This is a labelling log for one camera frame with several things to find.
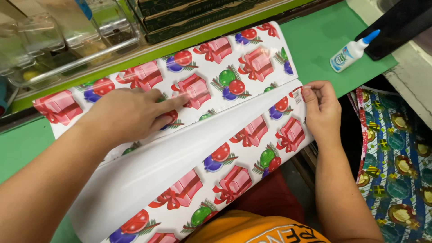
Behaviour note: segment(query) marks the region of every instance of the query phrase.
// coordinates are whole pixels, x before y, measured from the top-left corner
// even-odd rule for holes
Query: white glue bottle
[[[330,59],[330,65],[337,73],[342,72],[345,68],[349,67],[355,61],[363,56],[364,49],[369,46],[369,43],[378,36],[381,30],[375,30],[365,38],[357,42],[349,42],[342,50]]]

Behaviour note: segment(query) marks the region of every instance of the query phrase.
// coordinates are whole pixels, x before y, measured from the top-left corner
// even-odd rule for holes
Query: red ornament
[[[149,222],[149,213],[146,210],[141,210],[133,218],[129,219],[120,228],[123,233],[137,233],[142,230]]]
[[[102,78],[93,84],[93,91],[99,96],[104,96],[111,90],[114,90],[114,83],[109,78]]]
[[[173,124],[176,120],[177,120],[177,118],[178,118],[178,113],[177,113],[177,111],[176,110],[172,110],[172,111],[170,111],[170,112],[167,112],[167,113],[164,113],[164,114],[162,114],[161,116],[171,116],[172,117],[172,121],[170,122],[170,123],[168,123],[167,125],[171,125],[171,124]]]
[[[192,62],[192,53],[190,51],[179,51],[174,55],[174,61],[180,66],[187,66]]]
[[[257,37],[257,31],[254,29],[245,29],[241,32],[241,35],[248,40],[253,40]]]
[[[209,219],[213,218],[213,216],[215,216],[217,213],[219,213],[219,211],[213,211],[211,212],[209,215],[207,215],[207,217],[204,219],[203,224],[205,222],[207,222]]]
[[[235,95],[241,95],[245,91],[245,84],[240,80],[233,80],[229,83],[229,91]]]
[[[212,159],[217,162],[223,162],[228,158],[230,152],[228,143],[224,143],[212,153]]]
[[[280,164],[282,164],[282,160],[280,157],[274,157],[271,161],[270,161],[270,165],[269,165],[269,172],[273,172],[275,171]]]
[[[283,97],[278,103],[275,104],[275,108],[279,112],[284,112],[288,109],[288,97]]]

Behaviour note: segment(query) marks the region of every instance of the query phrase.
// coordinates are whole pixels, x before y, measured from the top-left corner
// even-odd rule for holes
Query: blue bottle cap
[[[375,37],[378,36],[379,32],[381,32],[381,30],[377,29],[377,30],[375,30],[374,32],[370,33],[368,36],[366,36],[365,38],[363,38],[363,42],[364,42],[365,44],[369,44],[369,43],[371,43],[371,41],[372,41],[373,39],[375,39]]]

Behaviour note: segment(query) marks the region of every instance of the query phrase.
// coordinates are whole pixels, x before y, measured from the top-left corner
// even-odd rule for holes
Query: barcode sticker
[[[302,101],[302,89],[298,89],[296,91],[294,91],[293,93],[294,99],[295,99],[295,103],[298,105],[301,101]]]

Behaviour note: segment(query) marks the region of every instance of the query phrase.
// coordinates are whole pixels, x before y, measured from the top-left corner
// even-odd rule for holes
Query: red fabric
[[[305,223],[303,207],[291,194],[280,169],[270,173],[226,210],[243,210],[261,216],[282,216]]]

